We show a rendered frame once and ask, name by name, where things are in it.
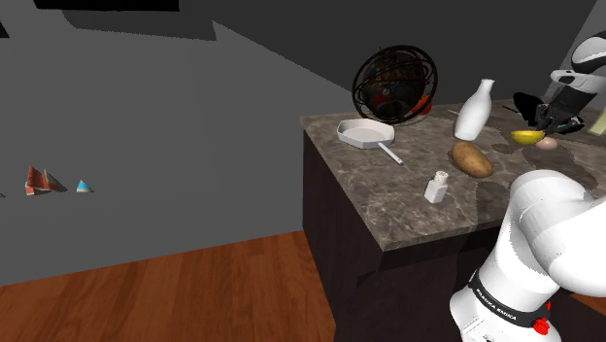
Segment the pale green flat box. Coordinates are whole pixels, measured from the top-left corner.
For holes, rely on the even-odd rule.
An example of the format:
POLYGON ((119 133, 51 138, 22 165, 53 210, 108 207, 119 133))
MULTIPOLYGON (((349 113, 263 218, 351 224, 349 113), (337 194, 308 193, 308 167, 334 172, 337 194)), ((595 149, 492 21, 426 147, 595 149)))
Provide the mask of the pale green flat box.
POLYGON ((606 108, 598 116, 589 132, 595 135, 606 135, 606 108))

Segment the white bottle vase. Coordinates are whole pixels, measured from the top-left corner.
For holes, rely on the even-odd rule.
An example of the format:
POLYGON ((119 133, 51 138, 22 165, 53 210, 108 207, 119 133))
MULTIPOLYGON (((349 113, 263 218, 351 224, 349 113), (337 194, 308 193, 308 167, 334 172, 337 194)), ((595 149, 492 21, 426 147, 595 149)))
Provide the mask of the white bottle vase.
POLYGON ((490 92, 493 84, 492 79, 482 79, 478 89, 463 104, 455 122, 455 138, 463 141, 478 138, 491 112, 490 92))

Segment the brown potato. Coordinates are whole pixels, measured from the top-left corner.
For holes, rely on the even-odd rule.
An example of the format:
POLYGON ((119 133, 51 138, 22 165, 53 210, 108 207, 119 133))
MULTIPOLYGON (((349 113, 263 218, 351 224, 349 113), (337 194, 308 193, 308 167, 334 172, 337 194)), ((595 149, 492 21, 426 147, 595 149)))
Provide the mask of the brown potato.
POLYGON ((492 163, 470 142, 456 142, 451 155, 454 165, 470 177, 483 179, 493 173, 492 163))

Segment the small orange round thing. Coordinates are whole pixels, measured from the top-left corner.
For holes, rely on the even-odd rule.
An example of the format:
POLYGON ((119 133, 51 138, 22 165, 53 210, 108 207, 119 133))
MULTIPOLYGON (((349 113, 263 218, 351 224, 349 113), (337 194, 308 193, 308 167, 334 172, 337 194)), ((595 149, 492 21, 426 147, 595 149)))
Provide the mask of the small orange round thing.
POLYGON ((431 101, 427 95, 423 95, 411 112, 420 116, 427 115, 432 108, 431 101))

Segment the white salt shaker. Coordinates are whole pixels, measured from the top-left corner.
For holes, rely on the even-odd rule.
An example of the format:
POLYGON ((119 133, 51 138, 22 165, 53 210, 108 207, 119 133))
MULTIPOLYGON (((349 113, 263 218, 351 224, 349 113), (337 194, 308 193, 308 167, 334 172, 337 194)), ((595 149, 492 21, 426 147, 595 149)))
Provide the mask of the white salt shaker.
POLYGON ((441 202, 448 189, 448 178, 449 174, 447 172, 437 171, 426 185, 424 198, 432 204, 441 202))

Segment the white frying pan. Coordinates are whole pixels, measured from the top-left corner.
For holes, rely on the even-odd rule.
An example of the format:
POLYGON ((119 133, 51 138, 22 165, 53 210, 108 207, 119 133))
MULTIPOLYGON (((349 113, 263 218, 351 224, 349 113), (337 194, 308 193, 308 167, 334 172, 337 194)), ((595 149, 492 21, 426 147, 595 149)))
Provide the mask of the white frying pan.
POLYGON ((362 150, 381 149, 398 165, 404 164, 388 147, 395 138, 395 130, 389 124, 370 119, 341 120, 336 132, 341 142, 362 150))

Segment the dark kitchen island cabinet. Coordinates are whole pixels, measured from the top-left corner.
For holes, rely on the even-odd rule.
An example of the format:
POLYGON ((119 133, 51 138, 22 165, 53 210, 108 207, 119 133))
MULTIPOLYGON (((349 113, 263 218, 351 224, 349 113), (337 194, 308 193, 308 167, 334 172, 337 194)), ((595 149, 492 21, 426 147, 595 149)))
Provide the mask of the dark kitchen island cabinet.
POLYGON ((513 143, 523 119, 509 100, 494 103, 476 140, 493 174, 459 171, 456 104, 437 105, 396 127, 392 151, 339 141, 340 115, 302 119, 303 229, 336 323, 334 342, 461 342, 449 301, 487 258, 521 174, 553 169, 606 195, 606 136, 558 138, 543 152, 513 143), (424 198, 437 171, 449 174, 444 199, 424 198))

